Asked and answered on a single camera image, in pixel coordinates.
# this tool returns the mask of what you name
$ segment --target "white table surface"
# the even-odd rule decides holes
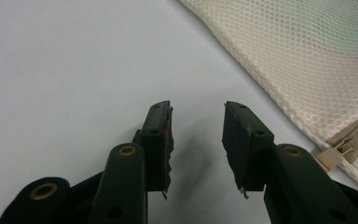
[[[318,152],[176,0],[1,1],[0,216],[36,179],[101,172],[163,100],[174,108],[172,183],[166,202],[149,193],[151,224],[269,223],[263,193],[244,200],[228,166],[227,100],[251,107],[276,144]]]

